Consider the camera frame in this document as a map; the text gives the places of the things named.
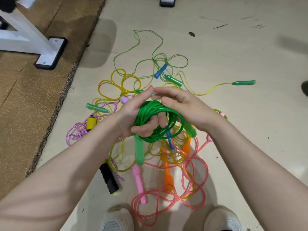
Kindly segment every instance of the carpet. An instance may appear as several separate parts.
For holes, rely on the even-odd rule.
[[[18,5],[46,37],[65,37],[68,44],[52,71],[33,66],[37,55],[0,52],[0,199],[35,170],[105,1]]]

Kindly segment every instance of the finger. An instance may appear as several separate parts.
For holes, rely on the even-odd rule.
[[[131,100],[129,100],[126,105],[130,105],[131,108],[133,109],[140,108],[141,105],[152,96],[153,91],[154,88],[152,85],[150,85],[148,89],[146,89],[145,91],[141,92],[140,94],[136,95]]]
[[[183,114],[185,112],[185,104],[181,104],[176,100],[173,100],[169,97],[164,96],[161,98],[161,103],[165,105],[169,109],[173,109],[180,114]]]
[[[165,112],[160,112],[157,114],[158,116],[158,123],[160,125],[161,128],[165,128],[166,127],[166,113]]]
[[[142,126],[134,126],[131,128],[131,132],[141,136],[141,137],[148,137],[153,133],[153,130],[158,127],[158,116],[154,115],[151,117],[151,119],[148,121],[147,124],[144,124]]]
[[[155,98],[166,96],[179,102],[182,102],[186,96],[185,91],[176,87],[156,87],[154,92],[156,93]]]

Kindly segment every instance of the concrete floor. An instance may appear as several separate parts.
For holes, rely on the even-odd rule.
[[[189,59],[183,70],[197,93],[223,82],[256,80],[254,86],[218,87],[201,99],[225,112],[253,143],[308,185],[308,97],[300,88],[308,79],[307,9],[308,0],[176,0],[175,8],[159,7],[158,0],[107,0],[39,166],[67,147],[67,131],[91,113],[84,106],[100,97],[97,85],[110,78],[113,58],[137,43],[133,30],[153,30],[164,39],[159,52],[168,57],[183,54]],[[132,72],[137,62],[150,58],[160,43],[153,34],[140,36],[140,45],[116,61],[118,68]],[[145,62],[135,75],[149,75],[152,68]],[[154,80],[152,84],[163,83]],[[119,96],[111,85],[104,85],[103,92]],[[201,143],[205,137],[205,133],[198,132]],[[132,143],[133,139],[128,139],[125,145],[129,156],[134,154]],[[202,230],[207,212],[219,204],[238,215],[244,230],[262,230],[214,144],[199,155],[210,171],[204,188],[206,206],[193,211],[179,202],[172,212],[159,216],[156,226],[141,230]],[[160,171],[147,166],[143,170],[145,187],[157,188],[161,184]],[[98,231],[109,207],[130,204],[137,194],[134,179],[129,171],[121,176],[125,178],[120,182],[121,191],[111,196],[98,172],[61,230]],[[196,195],[189,203],[196,204],[199,199]],[[154,202],[150,199],[141,211],[154,212]]]

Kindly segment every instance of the shoe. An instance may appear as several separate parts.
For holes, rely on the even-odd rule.
[[[134,231],[132,215],[125,208],[106,212],[100,231]]]
[[[243,231],[237,215],[226,207],[214,209],[206,218],[203,231]]]

